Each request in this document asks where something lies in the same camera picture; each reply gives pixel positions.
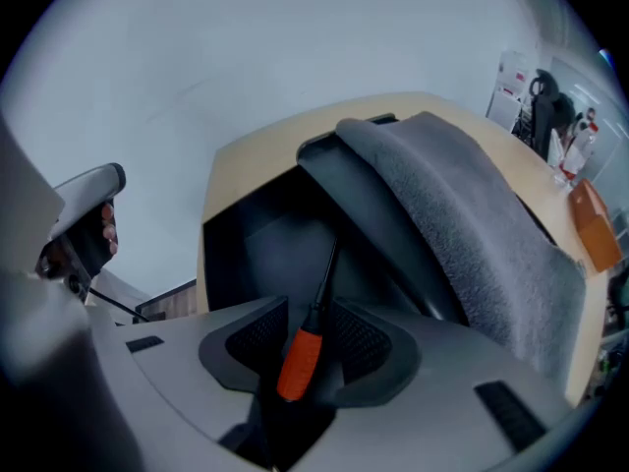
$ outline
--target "black plastic panel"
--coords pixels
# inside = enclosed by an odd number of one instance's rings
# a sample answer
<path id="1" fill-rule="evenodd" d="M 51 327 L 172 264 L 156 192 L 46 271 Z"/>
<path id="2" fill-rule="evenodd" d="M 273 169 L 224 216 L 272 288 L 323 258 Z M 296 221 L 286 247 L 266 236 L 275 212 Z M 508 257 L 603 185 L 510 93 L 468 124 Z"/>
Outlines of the black plastic panel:
<path id="1" fill-rule="evenodd" d="M 209 333 L 199 346 L 200 362 L 223 387 L 256 393 L 265 371 L 281 365 L 287 324 L 287 300 L 277 297 Z"/>
<path id="2" fill-rule="evenodd" d="M 203 226 L 209 309 L 285 295 L 290 336 L 316 296 L 335 237 L 339 247 L 331 296 L 418 313 L 373 246 L 297 166 Z"/>
<path id="3" fill-rule="evenodd" d="M 392 348 L 384 332 L 343 306 L 333 306 L 330 321 L 346 384 L 382 367 Z"/>
<path id="4" fill-rule="evenodd" d="M 335 298 L 330 305 L 335 354 L 345 386 L 336 407 L 385 404 L 415 377 L 420 366 L 417 342 L 406 330 L 366 312 L 360 303 Z"/>

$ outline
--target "screwdriver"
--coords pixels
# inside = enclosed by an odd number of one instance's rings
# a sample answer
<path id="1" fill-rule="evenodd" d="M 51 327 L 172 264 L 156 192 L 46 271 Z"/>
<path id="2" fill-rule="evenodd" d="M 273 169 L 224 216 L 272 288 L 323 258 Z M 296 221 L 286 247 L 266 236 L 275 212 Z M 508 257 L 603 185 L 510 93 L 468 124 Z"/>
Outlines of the screwdriver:
<path id="1" fill-rule="evenodd" d="M 327 262 L 325 275 L 316 292 L 316 298 L 309 306 L 308 315 L 304 323 L 297 330 L 277 381 L 277 393 L 284 400 L 300 400 L 306 393 L 315 373 L 323 342 L 324 297 L 330 270 L 336 255 L 337 240 L 337 238 L 334 238 L 332 252 Z"/>

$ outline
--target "orange object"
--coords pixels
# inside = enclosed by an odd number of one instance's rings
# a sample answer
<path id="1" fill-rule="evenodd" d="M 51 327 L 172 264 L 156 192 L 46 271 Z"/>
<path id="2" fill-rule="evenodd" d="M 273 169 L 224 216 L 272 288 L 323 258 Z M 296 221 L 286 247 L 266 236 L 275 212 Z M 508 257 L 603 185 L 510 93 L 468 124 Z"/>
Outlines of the orange object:
<path id="1" fill-rule="evenodd" d="M 321 335 L 297 331 L 277 381 L 277 393 L 285 400 L 299 400 L 315 373 L 316 362 L 321 352 Z"/>
<path id="2" fill-rule="evenodd" d="M 559 163 L 559 169 L 560 169 L 561 171 L 563 171 L 563 174 L 564 174 L 565 176 L 567 176 L 567 177 L 568 177 L 568 180 L 574 180 L 574 178 L 577 176 L 577 175 L 575 175 L 574 173 L 571 173 L 570 171 L 566 171 L 565 169 L 563 169 L 563 163 L 562 163 L 562 162 L 560 162 L 560 163 Z"/>
<path id="3" fill-rule="evenodd" d="M 622 254 L 607 217 L 607 207 L 590 181 L 579 182 L 568 201 L 579 237 L 597 271 L 620 262 Z"/>

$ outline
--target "gray plastic housing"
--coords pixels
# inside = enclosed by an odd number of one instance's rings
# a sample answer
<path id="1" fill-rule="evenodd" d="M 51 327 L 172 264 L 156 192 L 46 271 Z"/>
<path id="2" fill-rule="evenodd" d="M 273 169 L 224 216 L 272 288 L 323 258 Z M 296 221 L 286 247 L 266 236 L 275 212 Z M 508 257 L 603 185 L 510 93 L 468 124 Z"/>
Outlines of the gray plastic housing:
<path id="1" fill-rule="evenodd" d="M 171 434 L 187 426 L 197 439 L 206 439 L 206 450 L 215 450 L 223 466 L 250 465 L 215 442 L 247 420 L 253 396 L 223 388 L 203 368 L 198 350 L 209 332 L 272 299 L 203 316 L 122 327 L 116 327 L 102 310 L 89 310 L 103 373 L 132 430 L 161 429 Z M 546 429 L 570 412 L 547 380 L 467 327 L 383 306 L 351 306 L 358 315 L 373 315 L 408 331 L 420 352 L 419 369 L 384 405 L 339 408 L 328 429 L 292 470 L 408 469 L 422 464 L 426 470 L 469 471 L 495 466 L 516 453 L 475 394 L 478 384 L 504 382 Z M 148 335 L 164 343 L 132 355 L 125 342 Z M 163 452 L 157 442 L 146 445 L 145 436 L 138 441 L 149 461 L 153 461 L 149 456 Z M 168 445 L 179 443 L 176 439 Z"/>

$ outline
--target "white wall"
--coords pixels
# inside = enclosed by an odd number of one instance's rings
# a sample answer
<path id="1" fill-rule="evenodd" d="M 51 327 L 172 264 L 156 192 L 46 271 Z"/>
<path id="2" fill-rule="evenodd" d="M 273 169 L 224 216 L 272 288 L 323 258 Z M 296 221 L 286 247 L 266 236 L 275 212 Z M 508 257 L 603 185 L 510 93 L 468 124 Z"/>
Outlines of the white wall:
<path id="1" fill-rule="evenodd" d="M 217 148 L 383 92 L 426 90 L 484 115 L 504 49 L 539 61 L 514 0 L 57 0 L 0 107 L 51 184 L 125 167 L 108 268 L 154 296 L 196 276 Z"/>
<path id="2" fill-rule="evenodd" d="M 629 112 L 614 102 L 592 78 L 556 56 L 550 72 L 574 102 L 576 112 L 585 112 L 590 106 L 597 111 L 595 122 L 599 131 L 592 146 L 593 154 L 577 179 L 592 181 L 611 215 L 629 208 L 629 133 L 625 133 L 629 132 Z M 583 95 L 577 86 L 590 96 Z"/>
<path id="3" fill-rule="evenodd" d="M 550 70 L 552 58 L 557 58 L 575 70 L 604 92 L 622 110 L 627 110 L 627 98 L 613 70 L 598 52 L 578 54 L 575 51 L 543 42 L 540 47 L 540 68 Z"/>

